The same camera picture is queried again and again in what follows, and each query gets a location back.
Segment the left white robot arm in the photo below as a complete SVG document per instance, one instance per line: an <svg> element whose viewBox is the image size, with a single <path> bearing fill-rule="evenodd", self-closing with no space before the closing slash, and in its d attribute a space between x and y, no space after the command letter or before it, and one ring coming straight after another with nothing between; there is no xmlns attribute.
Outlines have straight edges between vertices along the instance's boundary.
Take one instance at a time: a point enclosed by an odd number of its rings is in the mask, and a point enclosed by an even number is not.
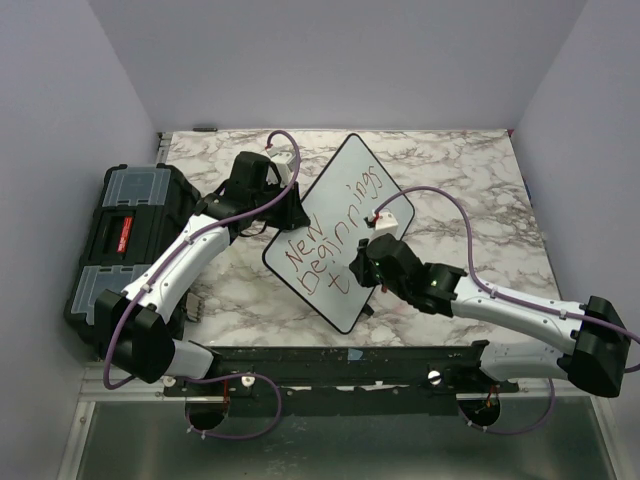
<svg viewBox="0 0 640 480"><path fill-rule="evenodd" d="M300 163L298 152L273 146L263 154L239 153L229 178L196 204L160 257L121 291L105 290L96 298L96 350L107 367L147 383L187 377L201 395L220 387L213 353L177 339L171 316L202 270L253 222L284 231L309 226L297 182Z"/></svg>

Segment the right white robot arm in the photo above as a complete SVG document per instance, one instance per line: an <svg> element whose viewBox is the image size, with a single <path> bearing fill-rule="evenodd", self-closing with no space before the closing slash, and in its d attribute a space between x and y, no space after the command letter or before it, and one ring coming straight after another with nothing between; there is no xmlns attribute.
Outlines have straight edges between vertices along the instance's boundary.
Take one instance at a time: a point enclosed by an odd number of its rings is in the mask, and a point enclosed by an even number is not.
<svg viewBox="0 0 640 480"><path fill-rule="evenodd" d="M475 281L457 267L424 263L390 234L359 242L349 265L362 287L382 286L418 311L488 322L528 336L486 345L464 362L460 379L480 392L494 381L567 380L589 394L619 396L631 340L612 303L555 301Z"/></svg>

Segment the black framed whiteboard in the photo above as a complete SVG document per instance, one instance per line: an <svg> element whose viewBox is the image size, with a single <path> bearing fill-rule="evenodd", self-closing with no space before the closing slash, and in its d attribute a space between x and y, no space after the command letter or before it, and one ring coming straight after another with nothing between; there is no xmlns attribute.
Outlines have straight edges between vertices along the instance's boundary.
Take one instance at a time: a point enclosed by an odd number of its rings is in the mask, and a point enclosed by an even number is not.
<svg viewBox="0 0 640 480"><path fill-rule="evenodd" d="M400 190L352 133L302 199L310 225L279 232L263 252L265 266L342 334L353 329L373 293L349 270L358 242L372 232L365 218Z"/></svg>

